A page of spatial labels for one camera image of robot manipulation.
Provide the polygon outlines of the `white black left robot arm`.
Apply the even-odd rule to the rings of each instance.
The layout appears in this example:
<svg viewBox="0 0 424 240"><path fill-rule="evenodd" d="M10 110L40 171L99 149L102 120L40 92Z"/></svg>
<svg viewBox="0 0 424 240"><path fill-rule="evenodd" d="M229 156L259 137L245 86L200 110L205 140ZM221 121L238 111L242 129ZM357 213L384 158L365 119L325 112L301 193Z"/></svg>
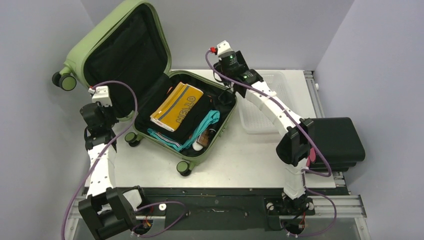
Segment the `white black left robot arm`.
<svg viewBox="0 0 424 240"><path fill-rule="evenodd" d="M149 209L138 186L128 190L115 185L117 139L113 126L117 119L110 106L89 103L80 109L87 126L85 149L90 158L89 187L78 211L96 240L106 240L137 223L136 215Z"/></svg>

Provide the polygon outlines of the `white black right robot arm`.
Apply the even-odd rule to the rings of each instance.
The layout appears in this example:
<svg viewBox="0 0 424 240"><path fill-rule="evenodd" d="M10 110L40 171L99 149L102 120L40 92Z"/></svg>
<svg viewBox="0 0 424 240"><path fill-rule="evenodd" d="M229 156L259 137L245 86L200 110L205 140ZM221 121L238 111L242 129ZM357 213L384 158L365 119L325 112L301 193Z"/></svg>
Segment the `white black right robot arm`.
<svg viewBox="0 0 424 240"><path fill-rule="evenodd" d="M218 56L218 62L211 66L213 72L242 98L254 104L282 136L276 147L277 156L284 162L282 207L289 214L296 213L302 207L300 197L306 193L304 176L312 148L313 121L291 111L256 70L238 60L239 51L221 53L212 47L210 53Z"/></svg>

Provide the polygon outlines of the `green hard-shell suitcase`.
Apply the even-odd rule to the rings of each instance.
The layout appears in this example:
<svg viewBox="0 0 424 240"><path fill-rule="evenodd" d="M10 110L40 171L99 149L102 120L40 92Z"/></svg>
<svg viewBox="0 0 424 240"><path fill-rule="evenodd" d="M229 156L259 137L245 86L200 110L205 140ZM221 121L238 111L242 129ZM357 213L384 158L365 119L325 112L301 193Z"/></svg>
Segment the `green hard-shell suitcase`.
<svg viewBox="0 0 424 240"><path fill-rule="evenodd" d="M186 177L203 162L230 119L235 106L218 105L218 95L228 88L193 72L171 69L171 52L158 14L143 0L125 0L91 30L68 53L62 70L52 75L52 83L64 91L77 83L86 87L112 81L109 87L112 109L118 121L128 120L138 106L134 131L125 136L131 147L147 138L181 158L178 172ZM140 129L178 83L190 84L210 96L212 110L220 112L216 135L208 147L192 146L180 152L165 146Z"/></svg>

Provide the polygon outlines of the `white perforated plastic basket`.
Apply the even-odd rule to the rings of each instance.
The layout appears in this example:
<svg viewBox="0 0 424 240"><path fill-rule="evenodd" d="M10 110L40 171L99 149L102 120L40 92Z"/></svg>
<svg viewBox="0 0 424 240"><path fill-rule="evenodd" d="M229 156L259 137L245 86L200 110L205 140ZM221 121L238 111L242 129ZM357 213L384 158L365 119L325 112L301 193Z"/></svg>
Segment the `white perforated plastic basket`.
<svg viewBox="0 0 424 240"><path fill-rule="evenodd" d="M290 97L289 80L286 75L281 71L271 70L258 70L257 71L266 82L268 88L275 92L275 99L279 99L283 104L284 108L290 115L295 119L299 120L301 116L294 111L292 101ZM241 96L237 97L239 100L239 115L241 120L241 126L247 134L278 134L280 127L276 127L269 119L270 116L274 116L275 113L269 110L266 104L262 107L258 107L255 103L249 101Z"/></svg>

